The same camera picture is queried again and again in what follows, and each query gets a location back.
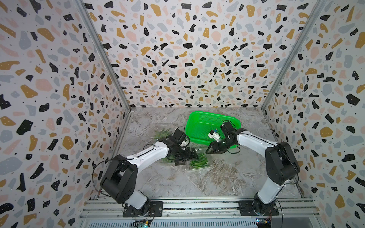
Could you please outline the circuit board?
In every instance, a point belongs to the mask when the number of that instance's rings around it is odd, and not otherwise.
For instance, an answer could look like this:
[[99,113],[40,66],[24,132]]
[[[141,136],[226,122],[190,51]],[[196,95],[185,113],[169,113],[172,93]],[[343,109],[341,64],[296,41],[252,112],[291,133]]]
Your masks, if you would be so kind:
[[131,225],[132,228],[150,228],[150,226],[151,226],[151,221],[149,220],[135,221]]
[[257,228],[271,228],[271,220],[265,218],[257,218],[256,220]]

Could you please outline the green plastic mesh basket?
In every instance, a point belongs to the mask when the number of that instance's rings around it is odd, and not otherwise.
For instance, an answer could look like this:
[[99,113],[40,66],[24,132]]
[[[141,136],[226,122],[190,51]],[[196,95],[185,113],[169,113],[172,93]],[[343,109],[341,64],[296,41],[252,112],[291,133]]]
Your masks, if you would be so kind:
[[220,128],[223,122],[231,121],[236,129],[241,128],[240,121],[231,116],[214,114],[202,111],[195,111],[189,115],[185,127],[185,134],[189,136],[192,143],[209,145],[214,140],[208,137],[211,130],[218,131],[218,134],[223,139],[224,135]]

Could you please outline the aluminium front rail frame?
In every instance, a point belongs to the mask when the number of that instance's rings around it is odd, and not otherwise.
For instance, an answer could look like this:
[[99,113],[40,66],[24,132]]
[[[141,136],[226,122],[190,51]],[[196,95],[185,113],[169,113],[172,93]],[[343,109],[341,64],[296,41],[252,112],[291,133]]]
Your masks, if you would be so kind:
[[270,219],[272,228],[324,228],[318,209],[308,198],[276,200],[277,216],[241,216],[242,197],[153,198],[162,201],[162,217],[124,218],[125,205],[104,198],[86,202],[79,228],[131,228],[135,221],[149,220],[150,228],[257,228],[256,219]]

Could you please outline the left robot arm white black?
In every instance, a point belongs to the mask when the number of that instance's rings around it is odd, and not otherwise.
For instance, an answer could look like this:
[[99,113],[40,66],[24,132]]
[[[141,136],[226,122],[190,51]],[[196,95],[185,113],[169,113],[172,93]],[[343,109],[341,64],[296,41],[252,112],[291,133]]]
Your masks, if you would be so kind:
[[173,160],[176,166],[198,159],[194,148],[189,147],[190,138],[185,132],[176,129],[172,134],[158,139],[154,144],[148,144],[136,154],[124,157],[117,155],[107,159],[109,166],[103,175],[100,192],[113,198],[117,203],[146,214],[150,208],[150,199],[136,189],[138,174],[156,161],[164,158]]

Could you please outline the right circuit board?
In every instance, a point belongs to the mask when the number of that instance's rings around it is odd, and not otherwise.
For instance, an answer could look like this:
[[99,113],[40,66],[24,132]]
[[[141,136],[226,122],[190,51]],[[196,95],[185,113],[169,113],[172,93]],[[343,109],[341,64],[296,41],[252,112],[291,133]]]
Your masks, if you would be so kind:
[[271,220],[265,218],[257,218],[256,220],[257,228],[271,228]]

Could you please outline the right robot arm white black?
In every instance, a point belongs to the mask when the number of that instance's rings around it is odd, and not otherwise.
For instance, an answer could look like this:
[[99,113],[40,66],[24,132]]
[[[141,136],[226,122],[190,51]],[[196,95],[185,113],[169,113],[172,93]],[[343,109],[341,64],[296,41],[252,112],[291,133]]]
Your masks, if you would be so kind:
[[208,137],[213,141],[206,150],[207,154],[223,154],[232,146],[244,146],[262,155],[266,162],[267,180],[255,194],[248,213],[264,215],[274,211],[278,194],[291,179],[298,177],[300,168],[291,146],[287,142],[271,142],[258,137],[244,128],[236,129],[230,121],[220,126],[224,138],[217,130],[211,130]]

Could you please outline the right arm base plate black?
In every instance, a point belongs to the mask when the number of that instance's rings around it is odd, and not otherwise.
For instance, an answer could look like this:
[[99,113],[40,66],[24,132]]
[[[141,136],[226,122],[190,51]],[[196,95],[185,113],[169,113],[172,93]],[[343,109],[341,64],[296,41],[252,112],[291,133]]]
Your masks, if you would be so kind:
[[241,216],[277,216],[279,215],[276,201],[264,204],[260,200],[241,200],[238,202]]

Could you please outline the corner aluminium post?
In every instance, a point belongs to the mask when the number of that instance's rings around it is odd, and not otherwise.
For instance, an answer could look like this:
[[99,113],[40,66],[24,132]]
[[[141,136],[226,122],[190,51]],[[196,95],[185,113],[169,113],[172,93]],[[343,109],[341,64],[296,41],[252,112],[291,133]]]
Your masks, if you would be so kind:
[[131,112],[131,107],[130,105],[128,104],[128,101],[127,101],[127,98],[125,97],[124,95],[124,92],[123,92],[123,89],[117,79],[117,76],[112,68],[112,65],[106,55],[106,52],[105,52],[105,49],[103,47],[103,44],[102,42],[100,41],[99,37],[98,37],[98,34],[97,34],[97,31],[93,25],[93,22],[92,22],[92,19],[90,18],[87,10],[86,10],[86,7],[85,7],[85,4],[82,0],[75,0],[74,1],[75,5],[76,5],[76,8],[77,10],[79,11],[80,13],[80,17],[82,19],[82,21],[84,22],[84,25],[85,25],[85,28],[88,30],[89,32],[89,35],[92,39],[92,41],[94,42],[94,45],[95,45],[95,48],[97,50],[97,52],[99,53],[100,55],[100,58],[109,74],[109,76],[111,77],[111,80],[116,88],[116,91],[121,99],[121,104],[123,106],[123,108],[125,109],[125,111],[127,113],[130,113]]
[[279,75],[277,76],[276,80],[272,84],[272,87],[266,97],[266,99],[263,102],[263,105],[261,106],[261,110],[264,111],[270,104],[271,99],[273,98],[275,91],[280,87],[280,82],[285,77],[289,67],[291,66],[291,63],[301,50],[301,46],[303,45],[304,41],[306,40],[306,37],[308,36],[309,32],[311,31],[313,25],[315,24],[317,18],[319,17],[321,11],[323,10],[324,6],[326,4],[325,0],[318,0],[316,1],[316,4],[309,16],[309,19],[307,20],[306,24],[304,25],[303,30],[301,31],[297,41],[295,42],[291,52],[289,53],[287,59],[285,60],[283,67],[281,68]]

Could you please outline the right corner aluminium post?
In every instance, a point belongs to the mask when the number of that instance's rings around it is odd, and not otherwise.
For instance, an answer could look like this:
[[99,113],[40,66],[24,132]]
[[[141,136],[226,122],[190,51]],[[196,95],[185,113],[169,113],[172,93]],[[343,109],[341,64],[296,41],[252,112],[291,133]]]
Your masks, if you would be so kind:
[[301,50],[301,46],[303,45],[304,41],[306,40],[306,37],[308,36],[309,32],[311,31],[313,25],[315,24],[317,18],[319,17],[321,11],[323,10],[324,6],[326,4],[325,0],[318,0],[316,1],[316,4],[309,16],[309,19],[307,20],[306,24],[304,25],[303,30],[301,31],[297,41],[295,42],[291,52],[289,53],[287,59],[285,60],[283,67],[281,68],[279,75],[277,76],[276,80],[272,84],[272,87],[266,97],[266,99],[263,102],[263,105],[261,106],[261,110],[264,111],[270,104],[271,99],[273,98],[275,91],[280,87],[280,82],[285,77],[289,67],[291,66],[291,63]]

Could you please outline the left circuit board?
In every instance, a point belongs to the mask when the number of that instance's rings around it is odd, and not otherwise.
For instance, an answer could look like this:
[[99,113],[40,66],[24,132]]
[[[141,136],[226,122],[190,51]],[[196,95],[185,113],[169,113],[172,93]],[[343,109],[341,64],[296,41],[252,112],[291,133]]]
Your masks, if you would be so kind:
[[150,226],[151,226],[151,221],[149,220],[135,221],[131,225],[132,228],[150,228]]

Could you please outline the left corner aluminium post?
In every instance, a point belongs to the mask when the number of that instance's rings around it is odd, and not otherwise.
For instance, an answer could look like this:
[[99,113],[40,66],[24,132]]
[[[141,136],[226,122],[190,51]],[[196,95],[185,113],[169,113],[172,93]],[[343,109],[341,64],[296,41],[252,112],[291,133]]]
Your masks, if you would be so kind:
[[92,19],[90,18],[87,10],[86,10],[86,7],[85,7],[85,4],[82,0],[75,0],[74,1],[75,5],[76,5],[76,8],[77,10],[79,11],[80,13],[80,17],[82,19],[82,21],[84,22],[84,25],[85,25],[85,28],[88,30],[89,32],[89,35],[92,39],[92,41],[94,42],[94,45],[95,45],[95,48],[97,50],[97,52],[99,53],[100,55],[100,58],[109,74],[109,76],[111,77],[111,80],[116,88],[116,91],[121,99],[121,104],[123,106],[123,108],[125,109],[125,111],[127,113],[130,113],[131,112],[131,107],[130,105],[128,104],[128,101],[127,101],[127,98],[125,97],[124,95],[124,92],[123,92],[123,89],[117,79],[117,76],[112,68],[112,65],[106,55],[106,52],[105,52],[105,49],[103,47],[103,44],[102,42],[100,41],[99,37],[98,37],[98,34],[97,34],[97,31],[93,25],[93,22],[92,22]]

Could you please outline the clear container peppers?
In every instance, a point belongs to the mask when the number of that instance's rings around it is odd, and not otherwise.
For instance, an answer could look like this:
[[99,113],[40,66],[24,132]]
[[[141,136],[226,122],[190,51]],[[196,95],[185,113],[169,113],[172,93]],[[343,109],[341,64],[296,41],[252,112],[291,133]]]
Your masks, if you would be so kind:
[[174,156],[168,156],[162,159],[162,163],[170,164],[175,166],[175,160],[181,160],[180,158],[175,158]]
[[158,141],[160,138],[168,137],[173,133],[174,131],[170,128],[158,128],[154,130],[153,139]]
[[205,153],[199,153],[197,159],[193,159],[189,161],[189,164],[187,166],[188,172],[208,169],[212,165],[212,161],[208,155]]

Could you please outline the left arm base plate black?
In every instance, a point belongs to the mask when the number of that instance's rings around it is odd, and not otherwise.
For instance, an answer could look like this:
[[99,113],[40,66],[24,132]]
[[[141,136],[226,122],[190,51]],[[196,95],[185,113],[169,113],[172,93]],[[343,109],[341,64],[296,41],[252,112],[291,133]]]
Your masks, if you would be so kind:
[[162,217],[163,202],[162,201],[147,201],[146,204],[136,209],[131,205],[125,204],[123,217],[137,218],[137,217]]

